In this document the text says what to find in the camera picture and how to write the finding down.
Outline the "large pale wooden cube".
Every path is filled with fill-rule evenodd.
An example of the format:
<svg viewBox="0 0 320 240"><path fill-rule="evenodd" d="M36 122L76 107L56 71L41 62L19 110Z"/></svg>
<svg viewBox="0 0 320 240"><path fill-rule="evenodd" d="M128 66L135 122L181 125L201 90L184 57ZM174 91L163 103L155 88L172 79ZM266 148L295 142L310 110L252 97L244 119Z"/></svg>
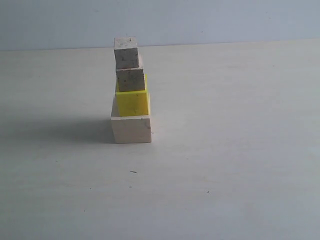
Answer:
<svg viewBox="0 0 320 240"><path fill-rule="evenodd" d="M152 142L150 94L147 94L148 115L120 116L116 97L113 97L110 115L111 128L116 144Z"/></svg>

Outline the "yellow cube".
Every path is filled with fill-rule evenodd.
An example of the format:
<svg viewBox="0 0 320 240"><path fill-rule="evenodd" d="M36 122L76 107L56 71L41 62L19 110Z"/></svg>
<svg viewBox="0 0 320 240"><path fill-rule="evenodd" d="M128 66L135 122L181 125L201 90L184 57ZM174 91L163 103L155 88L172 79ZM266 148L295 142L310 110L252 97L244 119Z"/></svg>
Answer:
<svg viewBox="0 0 320 240"><path fill-rule="evenodd" d="M144 75L144 90L120 91L115 85L115 100L120 117L146 116L151 113L150 94L148 91L147 75Z"/></svg>

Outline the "medium wooden cube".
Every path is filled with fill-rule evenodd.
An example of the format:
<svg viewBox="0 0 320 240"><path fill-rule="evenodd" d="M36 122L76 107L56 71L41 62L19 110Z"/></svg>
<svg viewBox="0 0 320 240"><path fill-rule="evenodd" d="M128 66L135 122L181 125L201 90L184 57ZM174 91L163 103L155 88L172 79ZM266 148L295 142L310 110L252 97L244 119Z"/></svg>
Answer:
<svg viewBox="0 0 320 240"><path fill-rule="evenodd" d="M116 70L117 91L131 92L146 89L145 71L142 57L138 54L138 67Z"/></svg>

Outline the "small pale wooden cube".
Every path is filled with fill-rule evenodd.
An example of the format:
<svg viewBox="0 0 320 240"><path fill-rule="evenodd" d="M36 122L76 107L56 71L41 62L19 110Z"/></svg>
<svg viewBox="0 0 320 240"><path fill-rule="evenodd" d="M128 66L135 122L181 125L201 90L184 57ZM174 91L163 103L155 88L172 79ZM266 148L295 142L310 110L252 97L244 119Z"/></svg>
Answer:
<svg viewBox="0 0 320 240"><path fill-rule="evenodd" d="M115 37L113 50L117 70L139 67L139 51L136 37Z"/></svg>

